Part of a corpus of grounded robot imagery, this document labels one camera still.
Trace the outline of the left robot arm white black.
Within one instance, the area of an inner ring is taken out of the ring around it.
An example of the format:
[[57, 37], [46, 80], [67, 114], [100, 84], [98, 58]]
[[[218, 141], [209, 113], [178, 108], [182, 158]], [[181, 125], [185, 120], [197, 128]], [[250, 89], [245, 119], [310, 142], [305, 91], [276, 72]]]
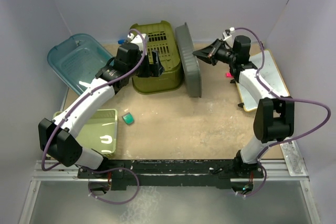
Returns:
[[67, 110], [52, 120], [42, 119], [38, 124], [42, 159], [49, 155], [66, 167], [89, 168], [96, 178], [108, 172], [106, 158], [95, 150], [81, 146], [76, 138], [95, 112], [129, 82], [139, 78], [159, 77], [164, 72], [159, 52], [150, 54], [139, 45], [126, 42], [119, 46], [117, 55], [98, 70], [86, 91]]

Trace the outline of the grey plastic tray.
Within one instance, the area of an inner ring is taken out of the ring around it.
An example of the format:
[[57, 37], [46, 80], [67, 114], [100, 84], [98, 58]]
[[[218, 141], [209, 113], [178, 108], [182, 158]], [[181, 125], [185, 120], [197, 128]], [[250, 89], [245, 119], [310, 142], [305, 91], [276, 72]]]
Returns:
[[202, 77], [197, 58], [193, 55], [194, 45], [187, 23], [176, 27], [175, 38], [184, 71], [184, 82], [188, 96], [202, 97]]

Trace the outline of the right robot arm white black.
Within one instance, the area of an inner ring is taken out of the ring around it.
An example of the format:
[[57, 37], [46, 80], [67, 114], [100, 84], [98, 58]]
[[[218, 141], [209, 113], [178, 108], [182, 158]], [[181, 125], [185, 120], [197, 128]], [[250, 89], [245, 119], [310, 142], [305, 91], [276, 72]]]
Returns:
[[257, 102], [253, 123], [254, 136], [239, 150], [233, 159], [232, 171], [238, 177], [246, 177], [261, 167], [258, 161], [267, 148], [279, 143], [294, 132], [294, 102], [271, 91], [270, 85], [260, 84], [261, 76], [256, 65], [250, 61], [251, 40], [239, 35], [233, 45], [222, 39], [196, 50], [193, 55], [199, 60], [216, 65], [219, 61], [229, 66], [229, 72], [236, 83], [242, 85]]

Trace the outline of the large olive green basket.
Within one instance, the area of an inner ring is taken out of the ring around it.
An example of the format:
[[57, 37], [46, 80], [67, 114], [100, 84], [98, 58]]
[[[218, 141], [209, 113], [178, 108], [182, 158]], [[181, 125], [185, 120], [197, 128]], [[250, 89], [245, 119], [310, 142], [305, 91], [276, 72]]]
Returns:
[[134, 24], [132, 29], [148, 36], [149, 77], [133, 77], [134, 89], [141, 94], [155, 94], [178, 89], [183, 82], [181, 58], [172, 26], [167, 21], [155, 24]]

